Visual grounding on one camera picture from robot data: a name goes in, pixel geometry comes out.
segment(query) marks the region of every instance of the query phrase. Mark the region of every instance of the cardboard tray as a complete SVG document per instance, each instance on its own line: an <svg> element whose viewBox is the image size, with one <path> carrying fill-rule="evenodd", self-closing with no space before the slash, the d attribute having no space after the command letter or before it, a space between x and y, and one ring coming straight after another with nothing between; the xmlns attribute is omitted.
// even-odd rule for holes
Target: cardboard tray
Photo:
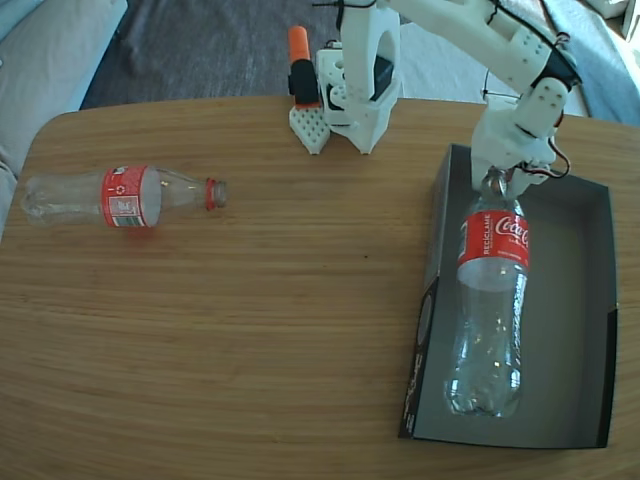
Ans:
<svg viewBox="0 0 640 480"><path fill-rule="evenodd" d="M475 193L470 151L452 146L434 187L434 218L400 437L518 448L607 445L617 300L609 189L575 176L521 197L531 270L522 314L522 398L509 418L453 414L445 382L458 325L459 229Z"/></svg>

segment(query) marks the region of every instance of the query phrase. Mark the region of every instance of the red bottle label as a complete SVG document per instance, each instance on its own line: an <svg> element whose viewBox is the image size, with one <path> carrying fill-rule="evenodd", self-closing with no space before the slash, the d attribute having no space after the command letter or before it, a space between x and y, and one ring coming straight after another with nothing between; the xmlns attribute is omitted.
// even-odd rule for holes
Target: red bottle label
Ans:
<svg viewBox="0 0 640 480"><path fill-rule="evenodd" d="M147 227L140 202L142 177L147 169L119 167L102 180L102 212L110 227Z"/></svg>
<svg viewBox="0 0 640 480"><path fill-rule="evenodd" d="M469 215L462 224L458 265L483 257L502 257L529 268L529 224L519 215L487 210Z"/></svg>

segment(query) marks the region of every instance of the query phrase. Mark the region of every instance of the black wire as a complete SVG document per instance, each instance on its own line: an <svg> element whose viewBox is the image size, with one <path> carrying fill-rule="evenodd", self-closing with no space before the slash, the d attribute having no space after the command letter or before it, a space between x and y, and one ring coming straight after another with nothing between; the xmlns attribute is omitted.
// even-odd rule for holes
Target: black wire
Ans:
<svg viewBox="0 0 640 480"><path fill-rule="evenodd" d="M526 164L524 163L520 163L519 165L516 165L516 168L519 168L520 170L522 170L525 173L530 173L530 174L534 174L534 175L546 175L549 178L553 178L554 180L559 180L561 178L566 177L567 175L569 175L569 173L571 172L571 160L569 160L569 157L567 157L562 150L560 150L557 145L555 144L553 137L549 138L548 140L549 142L549 147L551 147L551 150L554 151L554 153L560 157L564 163L566 164L566 168L565 171L562 173L556 173L553 170L546 170L544 168L529 168L527 167Z"/></svg>
<svg viewBox="0 0 640 480"><path fill-rule="evenodd" d="M496 93L490 92L487 88L489 84L489 69L487 68L487 74L484 76L484 88L482 89L482 99L486 100L487 95L493 95L494 97L508 97L508 98L520 98L518 95L511 95L509 93Z"/></svg>
<svg viewBox="0 0 640 480"><path fill-rule="evenodd" d="M344 19L344 9L345 8L371 8L373 7L378 0L373 0L371 3L367 5L349 5L344 2L344 0L337 0L335 2L328 3L312 3L312 7L337 7L338 8L338 18L336 19L336 28L338 31L342 29L342 20Z"/></svg>
<svg viewBox="0 0 640 480"><path fill-rule="evenodd" d="M489 20L487 21L487 25L491 25L491 22L493 21L493 18L498 14L498 7L501 6L500 5L500 0L494 0L493 3L494 3L496 8L493 10L493 13L489 17Z"/></svg>

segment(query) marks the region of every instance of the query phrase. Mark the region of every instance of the white perforated block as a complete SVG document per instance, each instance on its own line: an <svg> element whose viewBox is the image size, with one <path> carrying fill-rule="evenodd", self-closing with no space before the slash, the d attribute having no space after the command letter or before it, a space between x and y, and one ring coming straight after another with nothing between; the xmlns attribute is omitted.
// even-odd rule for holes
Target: white perforated block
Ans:
<svg viewBox="0 0 640 480"><path fill-rule="evenodd" d="M293 107L289 112L289 125L312 155L319 154L331 136L321 107Z"/></svg>

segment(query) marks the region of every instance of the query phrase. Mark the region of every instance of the coca-cola bottle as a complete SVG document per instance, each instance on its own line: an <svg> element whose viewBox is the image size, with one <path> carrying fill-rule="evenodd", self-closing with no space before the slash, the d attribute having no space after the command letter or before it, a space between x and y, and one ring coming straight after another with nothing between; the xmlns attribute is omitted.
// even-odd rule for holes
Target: coca-cola bottle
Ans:
<svg viewBox="0 0 640 480"><path fill-rule="evenodd" d="M194 180L152 166L29 179L22 209L32 225L154 227L167 217L224 207L225 182Z"/></svg>
<svg viewBox="0 0 640 480"><path fill-rule="evenodd" d="M458 330L446 382L457 414L507 417L520 400L529 228L520 203L506 192L506 173L491 169L461 228Z"/></svg>

